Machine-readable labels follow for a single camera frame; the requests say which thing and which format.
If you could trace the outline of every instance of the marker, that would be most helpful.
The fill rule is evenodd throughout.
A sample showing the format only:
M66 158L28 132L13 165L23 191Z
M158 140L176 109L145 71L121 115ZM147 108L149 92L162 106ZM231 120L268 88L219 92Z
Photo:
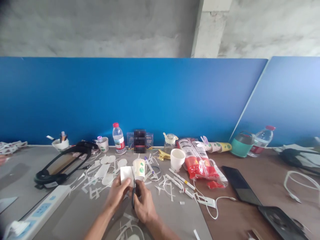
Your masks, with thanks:
M180 190L182 190L185 194L187 194L189 197L191 197L193 199L193 195L191 193L189 193L185 188L183 188L183 186L181 186L181 184L177 183L172 177L170 177L168 174L165 175L167 178L169 178L171 180L171 182L173 182L178 188L180 188Z
M176 175L178 178L180 178L181 181L183 181L186 185L191 187L192 190L196 190L194 186L191 185L188 181L186 181L183 177L181 177L179 174L175 173L171 168L169 168L169 171L172 172L174 175Z
M151 167L151 165L150 165L149 161L147 160L147 157L146 157L146 156L144 156L144 159L146 160L147 165L148 165L148 167L149 167L150 171L152 172L152 174L154 174L154 170L152 169L152 167Z

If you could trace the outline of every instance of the white mug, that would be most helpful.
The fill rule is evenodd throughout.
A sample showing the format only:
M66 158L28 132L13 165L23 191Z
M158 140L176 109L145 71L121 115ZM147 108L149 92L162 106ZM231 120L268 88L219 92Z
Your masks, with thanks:
M59 139L56 139L52 142L52 146L54 146L55 149L57 149L59 152L63 152L64 150L67 150L69 147L69 139L62 141L60 143Z

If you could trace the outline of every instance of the paper circle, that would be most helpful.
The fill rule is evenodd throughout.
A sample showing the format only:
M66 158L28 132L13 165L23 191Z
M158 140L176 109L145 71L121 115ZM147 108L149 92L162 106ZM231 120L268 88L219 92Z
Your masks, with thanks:
M101 160L100 160L100 163L101 164L107 164L109 161L109 157L108 156L104 156Z
M102 181L101 181L102 185L104 185L104 186L109 185L109 184L112 182L113 177L114 177L114 176L113 176L112 173L107 173L107 174L103 177L103 179L102 179Z
M109 156L108 163L113 163L115 160L116 160L116 156L115 155L111 155L111 156Z
M121 168L121 167L125 167L126 165L127 165L127 160L125 159L125 158L123 158L123 159L120 159L119 161L118 161L118 168Z

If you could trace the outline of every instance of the plug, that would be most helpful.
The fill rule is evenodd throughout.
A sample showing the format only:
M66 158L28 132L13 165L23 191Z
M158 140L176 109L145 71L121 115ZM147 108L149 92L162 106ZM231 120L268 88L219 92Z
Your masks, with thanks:
M297 196L293 195L292 193L289 193L290 197L296 200L298 203L301 203L300 199L297 198Z

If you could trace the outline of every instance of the charging cable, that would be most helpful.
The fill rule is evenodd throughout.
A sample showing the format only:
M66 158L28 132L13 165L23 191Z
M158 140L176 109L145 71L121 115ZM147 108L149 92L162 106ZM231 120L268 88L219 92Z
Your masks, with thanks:
M193 185L194 185L195 189L205 198L205 196L196 188L196 185L195 185L195 183L194 183L194 180L193 180ZM216 202L216 209L217 209L217 216L216 216L216 217L213 217L213 216L211 215L211 213L210 213L210 211L209 211L209 208L208 208L208 205L207 205L207 201L205 201L206 207L207 207L207 210L208 210L208 213L209 213L209 215L210 215L214 220L216 220L216 219L218 218L219 212L218 212L218 205L217 205L217 203L218 203L218 200L219 200L220 198L229 198L229 199L231 199L232 201L236 201L236 199L233 198L233 197L218 197L218 198L216 199L216 201L215 201L215 202Z
M290 175L293 174L293 173L296 173L296 174L299 174L303 177L305 177L306 179L308 179L310 182L312 182L316 187L311 187L311 186L308 186L308 185L305 185L303 183L300 183L298 182L297 180L293 179ZM299 172L296 172L296 171L288 171L287 173L287 176L286 178L284 179L284 183L283 183L283 186L284 188L288 191L289 195L291 198L293 198L294 200L296 200L297 202L301 203L300 199L294 195L288 188L287 188L287 182L288 182L288 179L292 179L294 182L296 183L299 183L300 185L304 186L304 187L307 187L307 188L311 188L311 189L315 189L315 190L318 190L319 191L319 206L320 206L320 185L315 181L313 180L311 177L305 175L305 174L302 174L302 173L299 173Z

